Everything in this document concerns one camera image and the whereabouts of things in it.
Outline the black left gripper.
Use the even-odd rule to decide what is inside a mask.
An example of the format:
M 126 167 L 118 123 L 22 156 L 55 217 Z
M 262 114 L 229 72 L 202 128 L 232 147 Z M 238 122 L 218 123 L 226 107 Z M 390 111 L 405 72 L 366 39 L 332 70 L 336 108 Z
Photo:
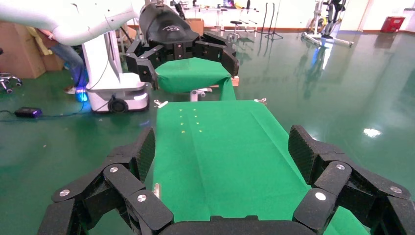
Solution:
M 232 43 L 209 32 L 198 33 L 167 5 L 151 3 L 142 8 L 139 26 L 145 38 L 134 40 L 126 52 L 128 71 L 141 82 L 159 88 L 155 69 L 168 60 L 194 57 L 218 62 L 231 75 L 239 73 L 239 61 Z

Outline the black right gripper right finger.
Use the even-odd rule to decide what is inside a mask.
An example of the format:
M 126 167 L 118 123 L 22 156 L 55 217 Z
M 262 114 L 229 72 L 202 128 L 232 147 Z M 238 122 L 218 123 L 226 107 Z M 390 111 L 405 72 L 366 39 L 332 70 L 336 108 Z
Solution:
M 410 192 L 355 163 L 340 148 L 315 140 L 300 125 L 289 132 L 288 151 L 311 187 L 293 221 L 322 235 L 336 210 L 349 210 L 373 235 L 412 235 L 415 203 Z

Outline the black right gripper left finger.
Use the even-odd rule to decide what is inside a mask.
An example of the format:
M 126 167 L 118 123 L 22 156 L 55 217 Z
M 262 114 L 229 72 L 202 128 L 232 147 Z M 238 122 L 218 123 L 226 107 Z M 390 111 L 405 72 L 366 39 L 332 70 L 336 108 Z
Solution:
M 154 130 L 145 128 L 134 142 L 114 148 L 97 169 L 56 190 L 38 234 L 86 235 L 113 210 L 134 234 L 160 234 L 174 216 L 144 184 L 155 147 Z

